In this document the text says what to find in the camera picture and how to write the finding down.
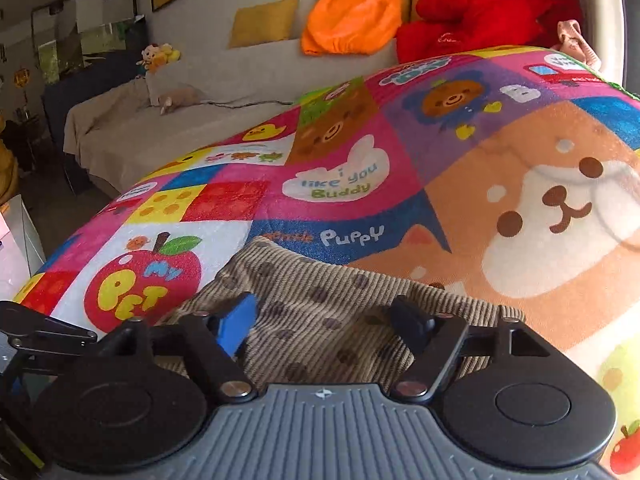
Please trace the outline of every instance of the orange fabric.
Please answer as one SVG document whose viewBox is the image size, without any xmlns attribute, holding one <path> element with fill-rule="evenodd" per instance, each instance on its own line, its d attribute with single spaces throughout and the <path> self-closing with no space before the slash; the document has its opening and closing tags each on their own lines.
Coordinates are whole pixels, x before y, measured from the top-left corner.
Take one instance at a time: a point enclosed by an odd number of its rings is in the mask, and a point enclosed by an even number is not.
<svg viewBox="0 0 640 480">
<path fill-rule="evenodd" d="M 302 50 L 321 54 L 373 54 L 402 25 L 402 0 L 318 0 L 302 34 Z"/>
</svg>

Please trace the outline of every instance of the white crosshair mark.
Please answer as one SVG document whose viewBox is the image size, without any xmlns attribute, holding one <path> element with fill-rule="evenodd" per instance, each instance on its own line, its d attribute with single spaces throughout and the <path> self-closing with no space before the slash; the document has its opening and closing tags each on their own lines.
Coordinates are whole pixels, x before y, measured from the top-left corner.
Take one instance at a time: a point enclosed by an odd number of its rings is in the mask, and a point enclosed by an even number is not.
<svg viewBox="0 0 640 480">
<path fill-rule="evenodd" d="M 327 390 L 326 388 L 323 388 L 322 390 L 318 390 L 316 391 L 316 393 L 314 393 L 316 397 L 319 397 L 322 400 L 327 400 L 333 394 L 334 393 L 331 390 Z"/>
</svg>

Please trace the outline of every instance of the black circular motor housing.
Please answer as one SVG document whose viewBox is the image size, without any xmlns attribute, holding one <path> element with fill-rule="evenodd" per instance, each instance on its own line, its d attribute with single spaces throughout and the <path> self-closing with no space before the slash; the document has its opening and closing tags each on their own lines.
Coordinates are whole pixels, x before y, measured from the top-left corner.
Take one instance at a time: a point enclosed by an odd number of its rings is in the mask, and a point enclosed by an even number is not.
<svg viewBox="0 0 640 480">
<path fill-rule="evenodd" d="M 81 472 L 119 473 L 187 444 L 207 403 L 189 379 L 152 361 L 80 359 L 38 398 L 36 436 L 55 462 Z"/>
<path fill-rule="evenodd" d="M 517 469 L 597 458 L 616 423 L 606 391 L 559 352 L 507 356 L 454 382 L 440 417 L 469 451 Z"/>
</svg>

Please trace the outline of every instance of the puppy nose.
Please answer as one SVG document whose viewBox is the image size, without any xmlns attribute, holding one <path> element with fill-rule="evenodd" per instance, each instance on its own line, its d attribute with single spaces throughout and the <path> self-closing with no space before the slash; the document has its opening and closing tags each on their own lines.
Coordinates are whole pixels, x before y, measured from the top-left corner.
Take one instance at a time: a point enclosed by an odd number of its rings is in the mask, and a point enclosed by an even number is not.
<svg viewBox="0 0 640 480">
<path fill-rule="evenodd" d="M 566 200 L 566 188 L 553 186 L 542 196 L 542 203 L 551 207 L 559 206 Z"/>
</svg>

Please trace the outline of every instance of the puppy mouth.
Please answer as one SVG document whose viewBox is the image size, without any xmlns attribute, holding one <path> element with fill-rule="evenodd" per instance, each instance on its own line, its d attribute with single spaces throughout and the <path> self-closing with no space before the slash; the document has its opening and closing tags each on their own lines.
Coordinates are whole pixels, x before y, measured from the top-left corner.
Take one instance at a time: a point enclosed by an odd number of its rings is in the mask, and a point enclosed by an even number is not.
<svg viewBox="0 0 640 480">
<path fill-rule="evenodd" d="M 562 211 L 562 219 L 557 224 L 549 226 L 549 230 L 556 235 L 564 233 L 568 229 L 573 218 L 584 218 L 591 212 L 592 208 L 593 204 L 591 202 L 587 202 L 580 209 L 574 209 L 573 207 L 568 206 L 565 202 L 561 203 L 560 210 Z"/>
</svg>

